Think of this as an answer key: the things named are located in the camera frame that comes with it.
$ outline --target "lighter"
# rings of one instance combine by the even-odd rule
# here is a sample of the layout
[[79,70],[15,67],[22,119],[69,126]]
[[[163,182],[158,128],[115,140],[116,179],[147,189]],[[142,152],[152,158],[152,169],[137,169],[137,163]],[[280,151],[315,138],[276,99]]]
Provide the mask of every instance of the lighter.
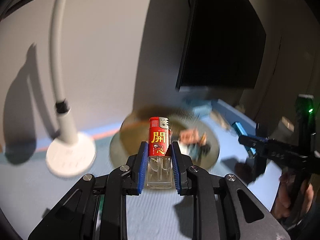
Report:
[[170,188],[172,186],[172,166],[169,152],[169,119],[151,117],[149,121],[148,187]]

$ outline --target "blue gripper pad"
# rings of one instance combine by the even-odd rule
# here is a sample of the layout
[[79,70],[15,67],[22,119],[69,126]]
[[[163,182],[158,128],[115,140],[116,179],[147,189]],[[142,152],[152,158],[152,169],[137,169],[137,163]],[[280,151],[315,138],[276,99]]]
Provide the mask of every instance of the blue gripper pad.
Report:
[[140,169],[139,169],[139,175],[138,175],[137,188],[138,188],[139,194],[141,194],[144,187],[144,179],[146,177],[147,167],[148,167],[148,143],[145,142],[144,151],[143,151],[142,160],[141,160]]
[[171,161],[172,161],[174,183],[176,185],[176,190],[177,190],[178,194],[180,194],[181,193],[180,171],[179,171],[179,167],[177,165],[176,153],[174,151],[172,144],[170,145],[170,148],[171,148]]

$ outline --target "clear plastic lighter base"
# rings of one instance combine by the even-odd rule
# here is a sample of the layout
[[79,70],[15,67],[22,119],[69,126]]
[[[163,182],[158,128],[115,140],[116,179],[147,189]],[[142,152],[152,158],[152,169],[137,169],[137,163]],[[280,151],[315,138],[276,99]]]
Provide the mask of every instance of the clear plastic lighter base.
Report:
[[171,188],[172,166],[169,156],[148,157],[148,188]]

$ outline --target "metal screw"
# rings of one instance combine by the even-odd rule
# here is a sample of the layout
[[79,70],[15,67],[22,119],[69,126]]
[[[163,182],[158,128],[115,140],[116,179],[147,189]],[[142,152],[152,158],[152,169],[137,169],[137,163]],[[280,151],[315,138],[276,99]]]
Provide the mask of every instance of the metal screw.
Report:
[[189,170],[192,171],[192,172],[198,172],[199,171],[199,167],[195,166],[195,165],[192,165],[192,166],[189,167]]
[[130,170],[130,167],[129,167],[128,165],[122,165],[122,166],[120,167],[120,170],[121,170],[121,171],[128,171],[128,170]]
[[85,174],[83,177],[82,177],[83,180],[85,181],[89,181],[92,179],[92,175],[91,174]]
[[229,181],[235,181],[236,180],[236,176],[233,174],[227,174],[227,180]]

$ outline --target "person's hand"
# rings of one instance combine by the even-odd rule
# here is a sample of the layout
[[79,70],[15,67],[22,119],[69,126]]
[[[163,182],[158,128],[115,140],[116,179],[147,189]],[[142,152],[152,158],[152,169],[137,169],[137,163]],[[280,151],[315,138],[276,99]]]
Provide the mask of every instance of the person's hand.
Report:
[[[282,217],[289,217],[290,215],[290,205],[291,205],[291,200],[288,195],[288,190],[287,190],[287,184],[289,183],[289,176],[288,173],[284,173],[280,177],[280,185],[279,185],[279,190],[277,197],[275,199],[275,203],[271,209],[271,214],[276,218],[280,219]],[[307,181],[305,180],[300,188],[301,193],[303,193],[304,189],[306,188]],[[313,187],[311,184],[308,185],[306,192],[305,192],[305,198],[302,204],[302,209],[301,209],[301,215],[306,214],[312,204],[312,199],[314,196],[313,192]]]

